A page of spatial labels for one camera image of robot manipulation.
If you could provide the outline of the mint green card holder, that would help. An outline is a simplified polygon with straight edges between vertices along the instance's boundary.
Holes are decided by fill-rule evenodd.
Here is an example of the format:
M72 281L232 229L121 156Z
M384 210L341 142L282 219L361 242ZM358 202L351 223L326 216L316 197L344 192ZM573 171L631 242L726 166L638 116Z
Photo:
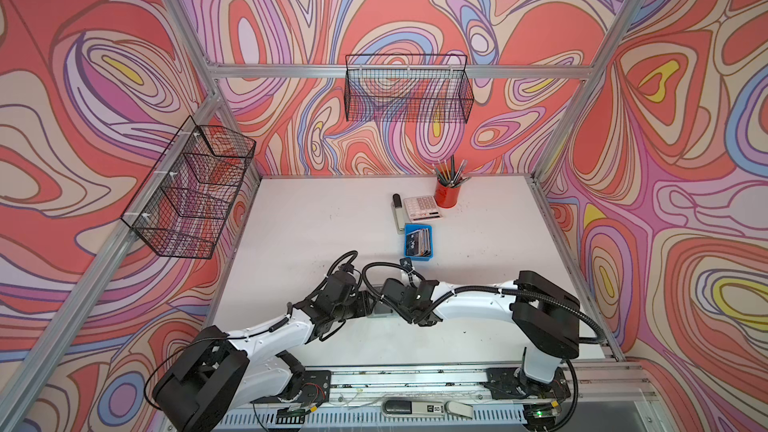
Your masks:
M368 318L387 318L395 315L393 309L379 300L376 294L379 292L376 288L366 288L367 305L366 315Z

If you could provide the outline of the pink desk calculator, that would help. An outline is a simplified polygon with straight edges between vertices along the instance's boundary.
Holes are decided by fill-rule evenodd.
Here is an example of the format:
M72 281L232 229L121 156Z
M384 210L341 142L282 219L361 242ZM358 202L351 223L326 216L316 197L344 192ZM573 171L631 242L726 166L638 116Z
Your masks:
M402 200L408 219L412 223L424 222L442 217L435 198L431 195L407 197Z

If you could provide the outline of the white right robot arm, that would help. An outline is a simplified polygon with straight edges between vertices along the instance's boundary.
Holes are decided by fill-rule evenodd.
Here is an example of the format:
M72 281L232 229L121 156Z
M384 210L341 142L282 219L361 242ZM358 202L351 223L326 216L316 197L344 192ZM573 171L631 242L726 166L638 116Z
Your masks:
M488 319L521 330L529 345L520 366L487 371L483 386L495 400L571 397L575 391L568 388L562 367L579 357L581 345L606 341L603 328L582 312L578 298L530 270L501 285L455 285L422 277L405 284L388 278L371 293L376 304L419 327Z

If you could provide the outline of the grey handheld device on rail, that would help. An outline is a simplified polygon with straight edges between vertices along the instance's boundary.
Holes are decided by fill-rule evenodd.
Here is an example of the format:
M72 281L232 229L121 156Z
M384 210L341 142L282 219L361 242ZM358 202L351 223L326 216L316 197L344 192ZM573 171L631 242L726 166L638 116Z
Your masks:
M393 417L438 418L454 416L463 419L474 417L474 408L471 405L456 401L438 402L390 398L383 402L382 412L386 416Z

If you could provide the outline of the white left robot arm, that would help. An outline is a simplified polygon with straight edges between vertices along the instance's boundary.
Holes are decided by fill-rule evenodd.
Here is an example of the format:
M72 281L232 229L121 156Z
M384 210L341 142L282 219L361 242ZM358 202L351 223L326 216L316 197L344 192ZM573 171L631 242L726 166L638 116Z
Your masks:
M352 319L371 313L354 261L346 252L303 300L282 316L246 329L204 328L190 344L172 353L147 379L143 395L178 431L211 431L233 408L261 399L294 402L313 391L310 404L327 395L309 379L291 349L326 341Z

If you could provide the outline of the beige stapler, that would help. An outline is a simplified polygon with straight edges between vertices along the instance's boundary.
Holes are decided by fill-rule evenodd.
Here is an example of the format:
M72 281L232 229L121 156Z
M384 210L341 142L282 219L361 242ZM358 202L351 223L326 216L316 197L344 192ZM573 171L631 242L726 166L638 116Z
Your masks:
M399 234L405 233L407 215L403 207L402 198L398 193L392 195L392 209Z

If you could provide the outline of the blue plastic card tray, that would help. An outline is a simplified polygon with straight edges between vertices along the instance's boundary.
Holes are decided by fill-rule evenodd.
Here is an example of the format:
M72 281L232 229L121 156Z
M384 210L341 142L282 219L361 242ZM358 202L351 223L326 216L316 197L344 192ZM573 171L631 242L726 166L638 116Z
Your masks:
M433 257L433 230L426 224L405 226L404 255L414 261L429 261Z

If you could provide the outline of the red metal pencil bucket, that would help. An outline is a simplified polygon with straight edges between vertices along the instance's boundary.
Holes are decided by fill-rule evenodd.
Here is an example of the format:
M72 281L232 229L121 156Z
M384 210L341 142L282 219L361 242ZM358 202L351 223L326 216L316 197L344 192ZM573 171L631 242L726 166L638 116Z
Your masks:
M450 209L457 205L461 188L459 186L447 186L437 182L434 193L436 205L441 209Z

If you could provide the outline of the stack of cards in tray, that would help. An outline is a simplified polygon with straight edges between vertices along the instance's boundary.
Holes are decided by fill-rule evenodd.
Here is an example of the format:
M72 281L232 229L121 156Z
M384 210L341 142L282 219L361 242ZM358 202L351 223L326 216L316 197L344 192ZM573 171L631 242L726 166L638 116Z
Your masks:
M406 234L406 255L410 257L427 257L431 251L431 232L427 228L414 229Z

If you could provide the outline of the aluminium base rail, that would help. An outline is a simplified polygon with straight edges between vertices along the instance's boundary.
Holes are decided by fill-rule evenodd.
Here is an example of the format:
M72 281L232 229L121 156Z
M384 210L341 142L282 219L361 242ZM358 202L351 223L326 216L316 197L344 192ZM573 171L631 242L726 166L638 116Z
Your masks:
M656 392L637 366L578 362L562 370L569 398L495 400L483 386L489 369L516 363L421 366L305 367L327 398L310 404L306 391L294 402L261 399L231 409L211 431L670 431ZM472 419L454 416L386 416L386 399L456 401L474 408Z

